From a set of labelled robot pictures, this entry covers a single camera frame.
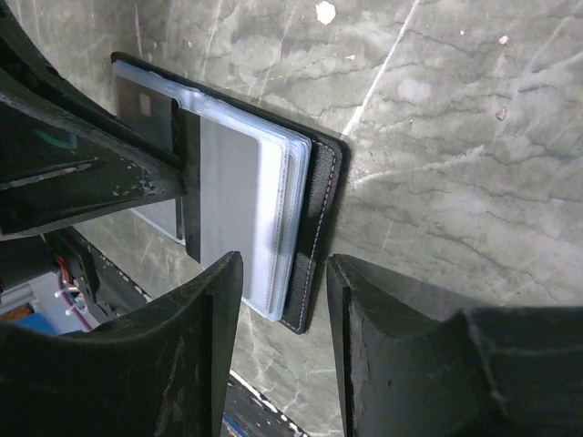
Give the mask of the black leather card holder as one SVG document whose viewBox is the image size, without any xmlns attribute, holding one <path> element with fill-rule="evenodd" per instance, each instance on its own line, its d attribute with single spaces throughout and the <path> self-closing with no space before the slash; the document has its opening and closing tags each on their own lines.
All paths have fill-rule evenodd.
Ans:
<svg viewBox="0 0 583 437">
<path fill-rule="evenodd" d="M 280 323 L 297 335 L 310 328 L 318 294 L 318 281 L 329 248 L 331 226 L 335 215 L 337 193 L 342 190 L 343 174 L 350 161 L 347 144 L 339 138 L 300 122 L 255 106 L 216 88 L 171 73 L 137 57 L 115 51 L 110 62 L 125 62 L 140 70 L 161 76 L 176 84 L 193 87 L 237 109 L 266 119 L 305 135 L 312 142 L 306 189 L 296 241 L 291 278 Z"/>
</svg>

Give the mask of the black card with chip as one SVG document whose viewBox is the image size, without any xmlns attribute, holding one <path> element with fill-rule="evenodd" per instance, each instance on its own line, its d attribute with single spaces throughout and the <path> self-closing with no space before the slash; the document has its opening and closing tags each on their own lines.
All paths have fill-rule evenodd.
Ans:
<svg viewBox="0 0 583 437">
<path fill-rule="evenodd" d="M 118 117 L 148 142 L 172 152 L 174 100 L 122 76 L 115 76 L 114 84 Z M 184 244 L 180 198 L 133 208 L 133 213 L 159 232 Z"/>
</svg>

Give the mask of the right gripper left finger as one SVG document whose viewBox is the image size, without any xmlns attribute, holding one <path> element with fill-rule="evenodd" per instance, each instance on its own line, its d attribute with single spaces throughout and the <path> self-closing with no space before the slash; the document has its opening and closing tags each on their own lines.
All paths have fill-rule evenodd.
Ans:
<svg viewBox="0 0 583 437">
<path fill-rule="evenodd" d="M 90 332 L 1 327 L 4 436 L 217 436 L 243 282 L 229 252 Z"/>
</svg>

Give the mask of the grey card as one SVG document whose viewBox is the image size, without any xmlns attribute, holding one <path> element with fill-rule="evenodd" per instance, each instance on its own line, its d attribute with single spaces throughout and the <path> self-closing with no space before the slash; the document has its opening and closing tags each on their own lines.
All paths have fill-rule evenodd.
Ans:
<svg viewBox="0 0 583 437">
<path fill-rule="evenodd" d="M 259 142 L 205 117 L 182 116 L 190 183 L 187 249 L 203 267 L 229 251 L 248 258 L 254 244 Z"/>
</svg>

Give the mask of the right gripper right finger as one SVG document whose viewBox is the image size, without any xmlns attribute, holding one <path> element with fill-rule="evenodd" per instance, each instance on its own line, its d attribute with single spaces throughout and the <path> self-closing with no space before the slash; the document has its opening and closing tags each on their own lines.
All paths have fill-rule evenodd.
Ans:
<svg viewBox="0 0 583 437">
<path fill-rule="evenodd" d="M 482 306 L 349 255 L 326 285 L 348 436 L 579 436 L 582 310 Z"/>
</svg>

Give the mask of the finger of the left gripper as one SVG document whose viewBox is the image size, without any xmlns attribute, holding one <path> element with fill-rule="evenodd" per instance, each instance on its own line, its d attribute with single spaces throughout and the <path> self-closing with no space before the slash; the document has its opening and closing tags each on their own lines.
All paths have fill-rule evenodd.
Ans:
<svg viewBox="0 0 583 437">
<path fill-rule="evenodd" d="M 179 162 L 107 112 L 1 74 L 1 234 L 28 237 L 185 192 Z"/>
<path fill-rule="evenodd" d="M 1 68 L 34 97 L 74 117 L 81 130 L 91 138 L 102 137 L 108 145 L 118 143 L 155 159 L 175 157 L 149 143 L 64 79 L 37 49 L 5 1 L 1 3 Z"/>
</svg>

